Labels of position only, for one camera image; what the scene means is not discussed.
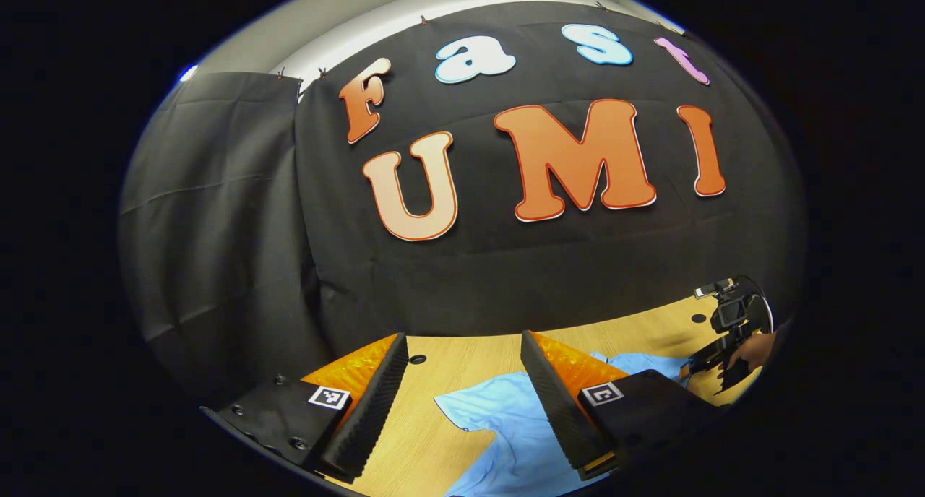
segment wooden table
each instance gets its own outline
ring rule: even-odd
[[[709,317],[716,300],[690,297],[643,313],[574,328],[542,332],[580,351],[602,355],[648,353],[688,358],[716,340],[710,322],[691,322],[691,315]],[[466,389],[493,376],[526,372],[520,361],[521,335],[472,338],[408,337],[409,355],[426,355],[408,365],[389,418],[353,484],[333,480],[371,497],[440,497],[482,455],[494,438],[491,431],[461,431],[439,411],[434,397]],[[693,375],[688,389],[723,405],[734,401],[754,381],[760,368],[736,387],[717,396],[717,369]]]

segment white wall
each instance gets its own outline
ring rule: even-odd
[[[199,73],[278,72],[317,78],[318,68],[333,68],[353,52],[427,19],[469,7],[526,0],[290,0],[224,40],[199,62]],[[589,4],[684,31],[634,0],[549,0]]]

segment orange letter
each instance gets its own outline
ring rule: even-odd
[[[373,184],[373,197],[382,224],[391,234],[404,241],[436,239],[456,222],[456,187],[449,173],[447,149],[453,143],[449,132],[434,132],[410,144],[410,154],[423,163],[430,195],[430,211],[423,216],[408,213],[402,198],[402,185],[396,173],[402,157],[386,152],[363,165],[363,175]]]
[[[681,105],[678,116],[687,123],[691,129],[691,138],[694,138],[694,151],[697,152],[697,180],[694,181],[694,191],[700,197],[719,195],[726,191],[726,180],[720,174],[720,161],[716,157],[716,145],[713,144],[713,133],[710,132],[710,115],[702,108]]]
[[[344,104],[347,105],[347,121],[350,122],[347,142],[350,144],[360,141],[361,137],[379,125],[379,113],[369,112],[369,102],[379,105],[384,98],[382,80],[374,75],[386,74],[391,66],[389,59],[376,60],[340,90],[340,98],[343,98]],[[363,82],[366,82],[367,78],[369,82],[364,87]]]
[[[607,174],[601,194],[605,207],[619,210],[654,203],[655,188],[645,177],[635,136],[635,114],[628,102],[595,100],[588,108],[581,142],[539,105],[495,116],[495,127],[511,134],[520,164],[523,201],[515,208],[517,218],[547,220],[565,211],[562,198],[552,194],[548,172],[556,175],[581,210],[591,208],[601,168]]]

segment hand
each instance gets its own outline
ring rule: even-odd
[[[742,358],[744,361],[749,362],[749,372],[753,372],[754,369],[763,366],[767,362],[767,357],[770,356],[770,349],[774,345],[774,334],[775,333],[759,333],[749,336],[749,339],[744,340],[741,346],[736,349],[736,352],[729,358],[729,368],[733,368],[733,365],[736,365],[736,361],[739,358]],[[720,370],[723,369],[723,364],[720,364]],[[723,373],[720,372],[720,375],[717,378],[723,378]]]

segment blue t-shirt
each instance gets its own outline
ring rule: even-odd
[[[654,368],[683,385],[679,370],[687,358],[629,353],[594,358],[627,374]],[[526,372],[495,376],[475,387],[436,396],[436,405],[464,431],[493,431],[495,441],[446,492],[446,497],[556,497],[597,483],[582,481],[562,453]]]

